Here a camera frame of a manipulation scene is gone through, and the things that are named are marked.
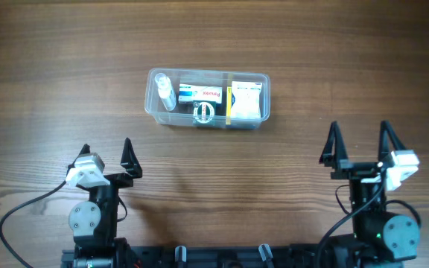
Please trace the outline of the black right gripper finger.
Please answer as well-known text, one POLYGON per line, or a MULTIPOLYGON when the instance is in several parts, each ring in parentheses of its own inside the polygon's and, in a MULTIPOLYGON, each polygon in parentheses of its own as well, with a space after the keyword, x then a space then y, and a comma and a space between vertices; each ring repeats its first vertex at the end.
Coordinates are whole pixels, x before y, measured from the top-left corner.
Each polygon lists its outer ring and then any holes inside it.
POLYGON ((349 168, 349 157, 340 127, 336 121, 331 123, 319 163, 324 164, 326 167, 331 167, 336 171, 349 168))
POLYGON ((390 122, 382 121, 379 132, 378 161, 384 159, 390 153, 390 144, 394 150, 407 149, 396 135, 390 122))

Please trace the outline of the green Zam-Buk box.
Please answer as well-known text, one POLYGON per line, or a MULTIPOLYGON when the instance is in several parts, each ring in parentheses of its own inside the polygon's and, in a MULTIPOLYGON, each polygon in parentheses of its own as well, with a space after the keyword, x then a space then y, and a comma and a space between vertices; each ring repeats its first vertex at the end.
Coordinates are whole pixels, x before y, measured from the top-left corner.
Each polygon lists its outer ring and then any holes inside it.
POLYGON ((211 101, 193 102, 193 123, 196 126, 212 127, 215 125, 215 112, 217 104, 211 101))

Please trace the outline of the white Panadol box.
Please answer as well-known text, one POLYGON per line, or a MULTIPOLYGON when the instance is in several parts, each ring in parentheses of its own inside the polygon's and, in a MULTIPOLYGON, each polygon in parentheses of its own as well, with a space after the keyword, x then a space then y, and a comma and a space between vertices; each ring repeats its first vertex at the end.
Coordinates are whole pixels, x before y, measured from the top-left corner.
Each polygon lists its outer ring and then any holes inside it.
POLYGON ((181 83, 179 85, 179 103, 194 101, 211 101, 222 104, 223 89, 219 86, 195 86, 181 83))

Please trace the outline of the white medicine box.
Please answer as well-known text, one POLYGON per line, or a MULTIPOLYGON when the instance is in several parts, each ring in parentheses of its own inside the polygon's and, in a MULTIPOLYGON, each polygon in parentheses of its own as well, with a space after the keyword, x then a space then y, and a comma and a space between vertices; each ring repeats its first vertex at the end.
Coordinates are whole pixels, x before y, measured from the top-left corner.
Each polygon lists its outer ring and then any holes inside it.
POLYGON ((260 94, 262 83, 233 81, 229 115, 232 118, 260 118, 260 94))

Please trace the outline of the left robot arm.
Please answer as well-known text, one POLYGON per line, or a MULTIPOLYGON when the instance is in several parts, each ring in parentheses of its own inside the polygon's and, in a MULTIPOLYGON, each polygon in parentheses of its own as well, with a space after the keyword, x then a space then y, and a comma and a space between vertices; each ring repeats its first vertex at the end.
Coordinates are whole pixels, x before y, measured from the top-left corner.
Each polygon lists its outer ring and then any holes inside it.
POLYGON ((118 207, 124 205, 121 188, 133 186, 142 177, 142 168, 131 140, 125 139, 120 166, 123 173, 105 175, 105 164, 85 144, 74 162, 68 166, 66 183, 89 193, 87 201, 74 206, 69 213, 75 247, 64 251, 62 267, 140 267, 140 258, 125 238, 117 237, 118 207))

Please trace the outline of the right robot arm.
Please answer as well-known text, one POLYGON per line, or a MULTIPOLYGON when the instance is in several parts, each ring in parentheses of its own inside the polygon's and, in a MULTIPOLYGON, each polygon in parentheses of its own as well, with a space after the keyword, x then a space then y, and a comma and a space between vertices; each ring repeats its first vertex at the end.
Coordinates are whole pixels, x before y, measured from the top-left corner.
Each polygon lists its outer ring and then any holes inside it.
POLYGON ((346 179, 351 209, 319 243, 271 247, 188 248, 133 246, 129 267, 402 267, 417 256, 422 219, 411 205, 410 214, 388 211, 386 198, 419 169, 419 158, 407 149, 388 121, 381 122, 378 159, 351 162, 337 122, 332 122, 319 162, 332 168, 332 179, 346 179))

